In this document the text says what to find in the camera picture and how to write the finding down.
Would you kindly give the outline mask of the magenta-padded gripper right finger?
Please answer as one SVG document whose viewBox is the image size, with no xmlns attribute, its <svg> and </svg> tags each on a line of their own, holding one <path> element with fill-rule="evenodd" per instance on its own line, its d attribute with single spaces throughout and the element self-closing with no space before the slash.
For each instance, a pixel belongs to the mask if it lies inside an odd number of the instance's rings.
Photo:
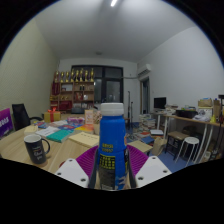
<svg viewBox="0 0 224 224">
<path fill-rule="evenodd" d="M 132 188 L 144 187 L 171 174 L 157 156 L 148 157 L 131 145 L 128 145 L 127 149 L 129 151 L 129 180 Z"/>
</svg>

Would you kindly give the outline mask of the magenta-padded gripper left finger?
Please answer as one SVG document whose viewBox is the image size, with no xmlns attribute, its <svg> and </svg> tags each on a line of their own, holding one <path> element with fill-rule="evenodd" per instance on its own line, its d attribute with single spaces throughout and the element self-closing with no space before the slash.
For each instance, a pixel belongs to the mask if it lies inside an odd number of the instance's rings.
<svg viewBox="0 0 224 224">
<path fill-rule="evenodd" d="M 94 146 L 76 159 L 67 159 L 55 175 L 78 186 L 93 189 L 96 184 L 97 152 L 98 147 Z"/>
</svg>

